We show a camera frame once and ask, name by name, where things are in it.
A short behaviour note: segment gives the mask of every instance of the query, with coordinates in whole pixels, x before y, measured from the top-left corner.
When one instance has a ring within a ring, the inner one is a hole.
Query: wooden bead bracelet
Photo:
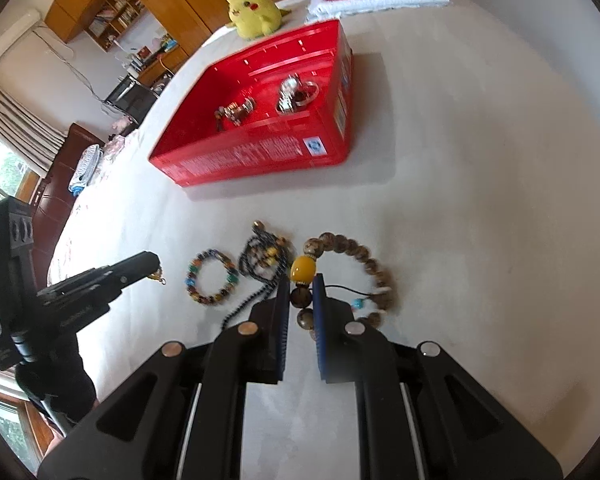
[[[224,268],[226,269],[226,283],[218,293],[211,296],[203,296],[196,288],[196,280],[198,278],[198,271],[200,270],[202,263],[208,258],[215,258],[216,260],[222,262]],[[224,298],[226,298],[234,290],[235,285],[238,283],[238,269],[235,268],[234,263],[228,256],[222,254],[216,249],[209,249],[203,253],[200,253],[198,256],[196,256],[196,259],[191,262],[189,266],[189,273],[184,283],[187,285],[187,291],[189,292],[189,295],[193,301],[197,301],[198,303],[204,305],[222,303]]]
[[[371,252],[364,245],[359,245],[352,238],[333,233],[322,233],[318,238],[309,238],[302,248],[304,253],[298,256],[291,267],[291,281],[296,282],[296,288],[291,292],[291,304],[300,309],[298,312],[298,325],[304,330],[310,330],[313,334],[314,311],[309,308],[313,301],[309,284],[313,281],[316,273],[316,260],[322,256],[324,251],[345,253],[353,256],[365,266],[365,272],[374,278],[376,287],[382,288],[381,292],[368,294],[367,297],[373,301],[379,310],[388,310],[394,304],[394,290],[392,289],[392,277],[387,270],[382,270],[378,262],[371,257]],[[356,308],[361,308],[362,302],[356,303]],[[372,312],[368,316],[358,318],[358,321],[366,322],[374,328],[382,323],[379,312]]]

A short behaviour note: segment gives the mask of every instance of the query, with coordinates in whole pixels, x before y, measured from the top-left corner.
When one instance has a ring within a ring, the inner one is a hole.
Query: red plastic tray
[[[350,147],[352,55],[340,22],[331,20],[263,40],[207,67],[150,155],[180,186],[327,166]],[[297,113],[276,112],[282,80],[297,73],[320,86]],[[216,129],[214,111],[255,99],[240,126]]]

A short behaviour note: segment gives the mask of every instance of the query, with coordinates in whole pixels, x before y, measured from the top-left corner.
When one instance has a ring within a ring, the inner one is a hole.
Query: jewelry
[[[365,299],[370,299],[376,304],[379,310],[388,310],[395,301],[394,290],[392,288],[393,280],[387,270],[381,270],[378,262],[371,257],[371,253],[364,245],[359,245],[352,238],[344,235],[334,235],[333,233],[322,233],[318,238],[309,238],[302,248],[304,253],[298,256],[291,265],[291,281],[296,282],[296,288],[291,292],[291,304],[300,309],[298,312],[298,325],[304,330],[310,330],[312,337],[315,338],[314,330],[314,311],[309,308],[314,300],[309,284],[313,281],[316,273],[316,260],[322,256],[324,251],[333,251],[335,253],[345,253],[353,256],[357,261],[365,266],[365,272],[374,277],[376,287],[381,290],[371,294],[364,294],[365,298],[354,300],[353,310],[359,310],[363,306]],[[341,285],[327,285],[350,288]],[[363,321],[373,328],[378,328],[382,324],[380,312],[372,312],[368,316],[359,317],[358,321]]]
[[[196,288],[196,280],[198,278],[198,271],[200,270],[202,263],[208,258],[215,258],[216,260],[222,262],[224,268],[226,269],[226,284],[218,293],[211,296],[203,296]],[[216,249],[209,249],[208,251],[200,253],[198,256],[196,256],[195,260],[191,261],[189,273],[184,283],[187,285],[187,291],[189,292],[189,295],[193,301],[197,301],[198,303],[204,305],[218,304],[222,303],[224,298],[226,298],[234,290],[235,285],[237,285],[238,270],[235,268],[234,263],[228,256],[222,254]]]
[[[167,284],[167,280],[162,277],[162,267],[158,267],[158,270],[152,272],[147,276],[150,280],[155,280],[157,282],[162,283],[163,285]]]
[[[238,103],[234,101],[227,106],[219,107],[218,110],[214,112],[214,116],[216,117],[216,129],[219,132],[224,129],[222,127],[222,118],[229,119],[234,126],[240,126],[242,121],[255,110],[255,107],[256,101],[253,97],[247,97],[239,106]]]
[[[293,114],[317,98],[319,93],[320,87],[313,81],[303,83],[298,74],[289,75],[280,83],[276,110],[281,115]]]
[[[243,276],[251,276],[262,282],[262,288],[251,294],[235,310],[222,320],[222,330],[229,321],[241,313],[257,298],[266,300],[278,286],[280,278],[286,274],[289,252],[286,238],[269,233],[264,224],[256,220],[253,225],[253,236],[247,243],[238,260],[238,268]]]

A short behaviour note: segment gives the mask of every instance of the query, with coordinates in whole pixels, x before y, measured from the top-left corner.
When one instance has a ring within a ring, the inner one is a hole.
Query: beaded bracelet
[[[322,233],[318,238],[309,238],[302,248],[304,253],[298,256],[291,267],[291,281],[296,282],[296,288],[291,292],[291,304],[300,309],[298,312],[298,325],[304,330],[310,330],[314,337],[314,311],[309,308],[314,300],[309,284],[313,281],[316,273],[316,260],[322,256],[324,251],[345,253],[353,256],[365,266],[365,272],[374,277],[376,287],[382,288],[381,292],[368,294],[367,297],[373,301],[379,310],[388,310],[395,300],[394,291],[391,287],[392,278],[387,270],[381,270],[378,262],[371,257],[371,253],[364,245],[359,245],[352,238],[333,233]],[[362,308],[362,300],[354,302],[354,309]],[[368,323],[374,328],[382,324],[379,312],[372,312],[368,316],[359,317],[358,321]]]
[[[260,220],[256,220],[251,227],[253,236],[247,240],[240,254],[238,268],[243,276],[250,276],[261,282],[262,287],[224,316],[222,330],[226,329],[229,322],[254,300],[257,298],[266,300],[276,289],[280,278],[286,274],[288,268],[289,250],[286,238],[268,232]]]
[[[198,271],[202,266],[202,262],[208,258],[215,258],[216,260],[222,262],[224,268],[226,269],[226,284],[218,293],[211,296],[203,296],[196,288],[196,280],[198,278]],[[187,285],[187,291],[189,292],[189,295],[193,301],[197,301],[198,303],[204,305],[222,303],[224,298],[226,298],[234,290],[235,285],[238,283],[238,269],[235,268],[234,263],[228,256],[222,254],[216,249],[209,249],[196,256],[195,260],[192,260],[189,266],[187,279],[184,283]]]

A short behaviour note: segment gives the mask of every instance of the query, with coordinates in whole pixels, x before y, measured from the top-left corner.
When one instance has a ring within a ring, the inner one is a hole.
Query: white bed sheet
[[[54,257],[67,274],[144,250],[162,261],[166,286],[130,287],[78,336],[100,397],[164,341],[212,341],[257,284],[205,308],[187,296],[189,261],[209,247],[237,257],[261,219],[297,247],[327,230],[368,245],[397,277],[382,331],[438,341],[565,472],[577,464],[600,434],[600,128],[519,37],[452,2],[342,20],[356,139],[333,168],[176,186],[147,156],[204,67],[247,43],[230,32],[192,56],[79,197],[62,234],[71,257]],[[285,28],[303,21],[298,10]],[[367,286],[349,258],[326,254],[319,270]],[[289,332],[283,383],[248,388],[243,478],[356,478],[352,386],[323,386],[314,343],[293,319]]]

